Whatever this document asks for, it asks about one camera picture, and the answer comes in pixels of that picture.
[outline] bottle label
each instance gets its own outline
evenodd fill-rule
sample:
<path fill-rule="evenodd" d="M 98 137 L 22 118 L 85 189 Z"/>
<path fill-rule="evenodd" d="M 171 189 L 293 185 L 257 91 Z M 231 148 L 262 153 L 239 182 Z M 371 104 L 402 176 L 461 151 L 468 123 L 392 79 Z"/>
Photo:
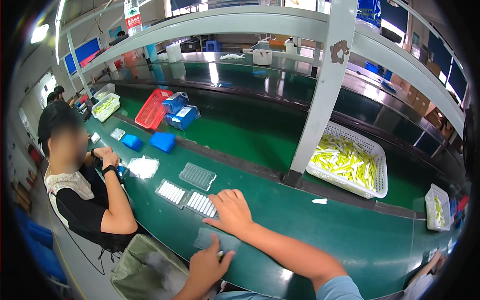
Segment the bottle label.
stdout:
<path fill-rule="evenodd" d="M 125 13 L 125 21 L 127 22 L 127 30 L 142 24 L 138 7 L 132 7 L 128 12 Z"/>

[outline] person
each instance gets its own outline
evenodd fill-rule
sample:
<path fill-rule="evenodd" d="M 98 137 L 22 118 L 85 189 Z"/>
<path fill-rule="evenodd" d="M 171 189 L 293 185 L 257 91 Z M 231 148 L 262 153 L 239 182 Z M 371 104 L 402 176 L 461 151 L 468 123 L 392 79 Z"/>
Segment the person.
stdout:
<path fill-rule="evenodd" d="M 55 90 L 54 90 L 47 96 L 47 105 L 57 100 L 58 100 L 58 94 L 55 93 Z"/>
<path fill-rule="evenodd" d="M 110 252 L 123 251 L 136 233 L 146 231 L 135 221 L 111 147 L 86 151 L 86 130 L 78 112 L 54 101 L 42 112 L 38 143 L 49 166 L 44 183 L 55 214 L 78 235 Z M 103 160 L 105 183 L 94 166 Z"/>
<path fill-rule="evenodd" d="M 61 86 L 61 85 L 56 86 L 53 89 L 53 92 L 57 93 L 57 100 L 65 101 L 65 99 L 63 98 L 63 92 L 65 92 L 65 89 L 63 88 L 63 86 Z M 68 102 L 68 105 L 72 106 L 74 102 L 75 102 L 75 99 L 72 98 L 72 100 L 70 100 L 70 102 Z"/>
<path fill-rule="evenodd" d="M 316 298 L 331 300 L 361 300 L 358 287 L 343 267 L 329 254 L 294 238 L 273 232 L 252 220 L 242 192 L 223 190 L 209 195 L 218 211 L 218 220 L 206 218 L 203 222 L 230 233 L 275 259 L 288 270 L 304 276 L 313 284 Z M 190 275 L 184 288 L 174 300 L 201 299 L 210 287 L 228 270 L 233 252 L 229 251 L 219 262 L 219 241 L 212 236 L 212 245 L 194 254 L 190 260 Z M 253 292 L 231 291 L 217 294 L 215 300 L 272 299 Z"/>
<path fill-rule="evenodd" d="M 445 258 L 441 257 L 440 248 L 437 249 L 432 259 L 415 276 L 408 282 L 408 286 L 404 291 L 402 300 L 417 300 L 432 285 L 438 272 L 442 268 Z M 436 266 L 435 274 L 430 274 L 433 267 Z"/>

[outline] black t-shirt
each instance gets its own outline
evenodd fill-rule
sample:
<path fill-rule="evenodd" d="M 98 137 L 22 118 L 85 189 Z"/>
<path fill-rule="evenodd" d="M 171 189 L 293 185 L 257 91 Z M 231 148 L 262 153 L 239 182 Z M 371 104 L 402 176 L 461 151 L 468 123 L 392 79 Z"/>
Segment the black t-shirt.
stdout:
<path fill-rule="evenodd" d="M 101 232 L 103 214 L 108 209 L 107 187 L 92 166 L 86 167 L 84 164 L 79 172 L 92 185 L 94 198 L 84 200 L 69 188 L 57 192 L 58 211 L 67 219 L 70 230 L 112 252 L 123 251 L 136 233 L 146 233 L 140 224 L 132 234 Z"/>

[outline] white plastic basket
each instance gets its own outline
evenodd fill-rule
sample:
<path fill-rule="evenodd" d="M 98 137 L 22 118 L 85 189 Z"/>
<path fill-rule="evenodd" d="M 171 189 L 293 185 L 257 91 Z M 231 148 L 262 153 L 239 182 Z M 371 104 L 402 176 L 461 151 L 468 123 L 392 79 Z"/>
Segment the white plastic basket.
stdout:
<path fill-rule="evenodd" d="M 383 150 L 383 148 L 379 144 L 364 137 L 363 135 L 331 121 L 327 123 L 324 132 L 334 135 L 336 137 L 343 136 L 351 141 L 356 142 L 359 146 L 363 148 L 363 150 L 365 150 L 366 153 L 369 153 L 372 156 L 377 155 L 377 157 L 375 158 L 375 164 L 377 165 L 377 174 L 375 176 L 376 192 L 368 188 L 364 188 L 357 183 L 338 176 L 337 174 L 327 171 L 321 167 L 317 167 L 313 162 L 308 163 L 307 172 L 314 175 L 315 177 L 328 181 L 331 184 L 334 184 L 338 187 L 341 187 L 342 189 L 355 193 L 364 198 L 384 198 L 388 192 L 388 177 L 387 160 L 385 158 L 385 151 Z"/>
<path fill-rule="evenodd" d="M 100 105 L 104 104 L 105 102 L 107 102 L 110 98 L 114 98 L 112 103 L 106 109 L 101 111 L 99 114 L 96 114 L 95 109 Z M 103 122 L 108 117 L 110 117 L 117 109 L 119 109 L 119 107 L 120 107 L 120 96 L 114 93 L 110 93 L 93 106 L 92 114 L 94 118 L 98 119 L 100 122 Z"/>
<path fill-rule="evenodd" d="M 93 97 L 98 101 L 105 98 L 108 94 L 115 93 L 115 84 L 106 84 L 104 87 L 98 90 Z"/>
<path fill-rule="evenodd" d="M 438 197 L 442 204 L 442 211 L 444 213 L 445 226 L 440 226 L 436 219 L 435 201 L 434 197 Z M 450 197 L 447 192 L 436 186 L 430 185 L 430 190 L 425 195 L 425 204 L 427 206 L 427 228 L 436 231 L 449 231 L 450 230 Z"/>

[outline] trash bin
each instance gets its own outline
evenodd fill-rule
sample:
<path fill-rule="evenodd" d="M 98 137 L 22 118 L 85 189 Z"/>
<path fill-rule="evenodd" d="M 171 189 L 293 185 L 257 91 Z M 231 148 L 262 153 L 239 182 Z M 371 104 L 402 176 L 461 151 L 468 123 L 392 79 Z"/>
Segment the trash bin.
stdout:
<path fill-rule="evenodd" d="M 137 234 L 110 272 L 113 288 L 127 300 L 170 300 L 185 285 L 188 268 L 159 241 Z"/>

